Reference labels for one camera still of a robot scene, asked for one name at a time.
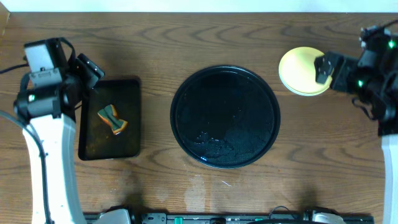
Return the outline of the yellow plate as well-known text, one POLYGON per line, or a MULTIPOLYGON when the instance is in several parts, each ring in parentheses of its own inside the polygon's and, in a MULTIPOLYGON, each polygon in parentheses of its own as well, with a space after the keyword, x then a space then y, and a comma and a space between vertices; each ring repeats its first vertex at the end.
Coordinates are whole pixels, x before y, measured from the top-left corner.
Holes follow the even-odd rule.
POLYGON ((288 51, 279 62, 279 77, 301 92, 311 93, 329 89, 331 77, 325 84, 315 81, 314 61, 324 53, 311 47, 297 47, 288 51))

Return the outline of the orange green scrub sponge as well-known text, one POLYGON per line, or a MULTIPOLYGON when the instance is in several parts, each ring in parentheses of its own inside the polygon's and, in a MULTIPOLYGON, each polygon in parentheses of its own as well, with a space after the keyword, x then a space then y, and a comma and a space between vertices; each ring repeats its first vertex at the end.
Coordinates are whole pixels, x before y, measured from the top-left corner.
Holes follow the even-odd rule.
POLYGON ((97 114, 111 128, 114 135, 121 133, 127 127, 128 122, 118 118, 114 105, 105 106, 97 114))

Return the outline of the pale blue plate back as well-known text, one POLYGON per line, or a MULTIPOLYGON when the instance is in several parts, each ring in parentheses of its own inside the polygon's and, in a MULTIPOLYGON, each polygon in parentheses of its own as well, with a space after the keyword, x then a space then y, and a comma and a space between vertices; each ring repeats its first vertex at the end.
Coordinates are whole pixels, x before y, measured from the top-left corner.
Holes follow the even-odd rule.
POLYGON ((292 93, 295 93, 295 94, 301 95, 301 96, 316 96, 316 95, 320 95, 321 93, 323 93, 324 91, 327 90, 327 89, 326 89, 326 90, 320 90, 320 91, 311 92, 311 93, 305 93, 305 92, 297 91, 297 90, 291 88, 291 87, 287 84, 287 82, 285 82, 283 79, 281 79, 281 82, 282 82, 283 85, 284 85, 288 90, 290 90, 292 93))

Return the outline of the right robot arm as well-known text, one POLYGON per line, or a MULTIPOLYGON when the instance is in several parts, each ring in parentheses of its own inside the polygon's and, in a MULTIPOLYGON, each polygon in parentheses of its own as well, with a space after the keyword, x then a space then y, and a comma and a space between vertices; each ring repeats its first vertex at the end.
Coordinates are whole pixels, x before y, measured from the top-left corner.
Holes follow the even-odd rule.
POLYGON ((397 223, 397 34, 388 28, 397 21, 362 29, 359 58, 327 52, 314 61, 315 81, 354 94, 352 102, 366 105, 366 116, 378 122, 385 163, 383 222, 397 223))

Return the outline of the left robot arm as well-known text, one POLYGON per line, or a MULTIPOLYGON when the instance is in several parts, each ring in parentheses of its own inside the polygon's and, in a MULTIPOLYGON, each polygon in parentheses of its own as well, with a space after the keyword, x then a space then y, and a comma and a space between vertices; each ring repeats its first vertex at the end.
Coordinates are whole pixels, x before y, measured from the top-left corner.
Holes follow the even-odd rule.
POLYGON ((66 57, 63 45, 70 45, 63 37, 24 45, 30 71, 14 101, 29 151, 32 223, 86 223, 75 175, 75 110, 104 71, 84 54, 66 57))

